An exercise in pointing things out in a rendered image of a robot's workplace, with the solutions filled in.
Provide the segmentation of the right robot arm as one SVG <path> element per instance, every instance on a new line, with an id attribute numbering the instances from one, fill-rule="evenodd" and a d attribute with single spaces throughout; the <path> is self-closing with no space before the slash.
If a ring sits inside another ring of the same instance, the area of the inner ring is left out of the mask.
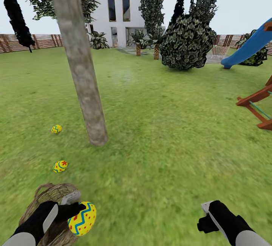
<path id="1" fill-rule="evenodd" d="M 201 204 L 206 217 L 197 224 L 199 231 L 221 231 L 232 246 L 272 246 L 261 238 L 240 216 L 235 216 L 219 200 Z"/>

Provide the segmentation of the wicker basket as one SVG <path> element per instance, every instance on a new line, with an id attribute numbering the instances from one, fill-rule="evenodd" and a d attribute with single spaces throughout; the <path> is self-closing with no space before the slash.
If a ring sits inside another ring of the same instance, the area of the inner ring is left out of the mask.
<path id="1" fill-rule="evenodd" d="M 38 195 L 41 188 L 49 187 L 46 191 Z M 38 206 L 45 201 L 54 201 L 60 203 L 65 195 L 69 195 L 71 192 L 78 192 L 79 189 L 70 183 L 57 184 L 44 183 L 37 188 L 35 191 L 34 200 L 26 208 L 25 212 L 20 218 L 19 225 L 25 223 L 25 221 L 32 215 Z M 81 198 L 77 198 L 70 202 L 81 202 Z M 53 230 L 55 227 L 55 230 Z M 48 231 L 45 233 L 43 238 L 40 240 L 38 246 L 73 246 L 78 240 L 79 236 L 73 234 L 68 226 L 68 222 L 62 222 L 56 225 L 56 222 L 52 222 Z"/>

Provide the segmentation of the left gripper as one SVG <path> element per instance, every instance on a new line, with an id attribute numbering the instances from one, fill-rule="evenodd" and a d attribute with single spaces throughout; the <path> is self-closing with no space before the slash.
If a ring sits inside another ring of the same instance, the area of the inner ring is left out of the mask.
<path id="1" fill-rule="evenodd" d="M 80 211 L 86 209 L 86 206 L 84 204 L 79 204 L 79 202 L 63 206 L 65 208 L 64 215 L 60 221 L 56 222 L 56 225 L 68 221 L 69 218 L 78 215 Z"/>

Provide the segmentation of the easter egg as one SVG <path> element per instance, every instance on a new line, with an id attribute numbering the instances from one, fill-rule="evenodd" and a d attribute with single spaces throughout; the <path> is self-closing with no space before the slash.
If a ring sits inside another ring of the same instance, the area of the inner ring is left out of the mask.
<path id="1" fill-rule="evenodd" d="M 56 125 L 52 128 L 52 133 L 59 133 L 62 130 L 62 127 L 60 125 Z"/>
<path id="2" fill-rule="evenodd" d="M 79 204 L 84 204 L 86 209 L 79 212 L 72 218 L 68 219 L 68 226 L 77 236 L 82 236 L 89 232 L 92 228 L 96 219 L 96 207 L 91 202 L 80 202 Z"/>
<path id="3" fill-rule="evenodd" d="M 53 170 L 54 172 L 62 173 L 67 168 L 67 166 L 68 163 L 66 161 L 59 161 L 54 165 Z"/>

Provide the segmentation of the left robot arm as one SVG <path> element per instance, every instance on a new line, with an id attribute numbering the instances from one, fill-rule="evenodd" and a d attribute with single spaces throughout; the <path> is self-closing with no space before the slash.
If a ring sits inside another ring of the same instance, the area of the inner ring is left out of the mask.
<path id="1" fill-rule="evenodd" d="M 81 192 L 76 191 L 65 195 L 60 203 L 54 201 L 41 203 L 3 246 L 38 246 L 52 222 L 56 222 L 56 225 L 66 222 L 69 218 L 86 209 L 86 206 L 79 204 L 79 202 L 70 204 L 70 202 L 80 198 L 81 195 Z"/>

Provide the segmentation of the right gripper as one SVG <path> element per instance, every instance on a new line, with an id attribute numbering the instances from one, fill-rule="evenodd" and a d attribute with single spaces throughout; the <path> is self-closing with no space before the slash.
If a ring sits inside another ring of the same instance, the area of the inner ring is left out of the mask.
<path id="1" fill-rule="evenodd" d="M 213 226 L 213 224 L 210 222 L 209 215 L 206 215 L 204 218 L 200 218 L 197 226 L 199 231 L 204 231 L 206 234 L 213 231 L 219 231 L 219 228 Z"/>

